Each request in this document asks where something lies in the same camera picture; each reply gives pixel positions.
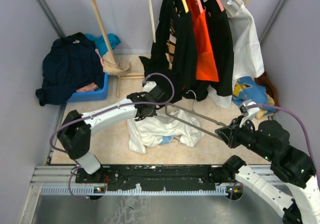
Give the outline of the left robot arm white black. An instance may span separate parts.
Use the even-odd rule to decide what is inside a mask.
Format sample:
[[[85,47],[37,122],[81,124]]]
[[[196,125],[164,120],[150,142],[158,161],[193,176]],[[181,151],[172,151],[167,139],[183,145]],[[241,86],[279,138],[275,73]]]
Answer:
[[[121,121],[153,117],[170,100],[171,97],[155,82],[147,82],[142,92],[131,93],[111,106],[87,113],[69,112],[58,129],[57,139],[69,158],[86,172],[87,178],[97,183],[103,179],[104,170],[90,152],[91,137]]]

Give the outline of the white t shirt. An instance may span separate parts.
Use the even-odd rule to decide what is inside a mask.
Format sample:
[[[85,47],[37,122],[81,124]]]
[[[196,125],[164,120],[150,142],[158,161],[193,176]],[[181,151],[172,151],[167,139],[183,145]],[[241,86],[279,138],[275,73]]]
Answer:
[[[199,121],[187,112],[178,110],[170,114],[173,117],[159,114],[140,121],[128,120],[129,150],[144,154],[147,152],[147,147],[165,145],[174,139],[178,139],[188,147],[194,147],[205,135],[204,132],[187,125],[191,123],[197,127],[200,126]]]

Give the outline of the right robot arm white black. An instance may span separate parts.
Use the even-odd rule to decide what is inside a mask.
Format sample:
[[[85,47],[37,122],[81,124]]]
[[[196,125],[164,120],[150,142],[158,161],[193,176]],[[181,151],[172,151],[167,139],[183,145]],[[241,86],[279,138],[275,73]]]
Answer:
[[[242,116],[215,131],[225,144],[234,149],[244,146],[270,162],[270,170],[290,190],[285,194],[233,155],[222,165],[224,178],[236,187],[244,185],[256,193],[282,218],[284,224],[318,224],[320,222],[320,189],[311,157],[290,145],[290,134],[275,120],[263,121],[256,128]]]

